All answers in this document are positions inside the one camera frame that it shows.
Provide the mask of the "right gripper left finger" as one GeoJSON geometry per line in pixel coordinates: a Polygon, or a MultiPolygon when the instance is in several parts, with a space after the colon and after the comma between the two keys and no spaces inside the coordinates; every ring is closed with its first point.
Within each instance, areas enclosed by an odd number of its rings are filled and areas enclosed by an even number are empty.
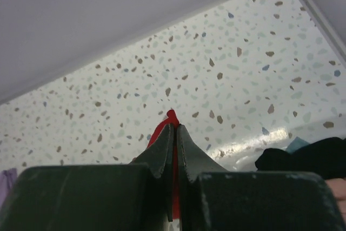
{"type": "Polygon", "coordinates": [[[1,230],[168,230],[168,135],[128,164],[23,171],[1,209],[1,230]]]}

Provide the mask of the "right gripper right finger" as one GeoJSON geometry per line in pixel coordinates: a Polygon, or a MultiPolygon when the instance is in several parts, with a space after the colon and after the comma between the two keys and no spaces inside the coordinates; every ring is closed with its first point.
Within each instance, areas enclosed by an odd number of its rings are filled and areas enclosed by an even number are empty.
{"type": "Polygon", "coordinates": [[[316,174],[228,171],[176,131],[180,230],[345,230],[316,174]]]}

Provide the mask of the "red t shirt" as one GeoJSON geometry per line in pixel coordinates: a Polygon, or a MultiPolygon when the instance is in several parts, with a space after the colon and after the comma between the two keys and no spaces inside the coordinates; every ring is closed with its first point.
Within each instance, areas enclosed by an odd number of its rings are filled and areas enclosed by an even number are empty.
{"type": "Polygon", "coordinates": [[[179,120],[173,109],[170,109],[166,113],[166,118],[160,122],[151,135],[147,148],[151,147],[157,139],[159,138],[161,132],[166,126],[172,126],[171,130],[172,136],[168,135],[168,179],[165,184],[169,188],[168,195],[168,219],[169,221],[177,220],[180,216],[179,211],[179,184],[178,184],[178,157],[177,157],[177,147],[176,147],[176,130],[179,126],[179,120]]]}

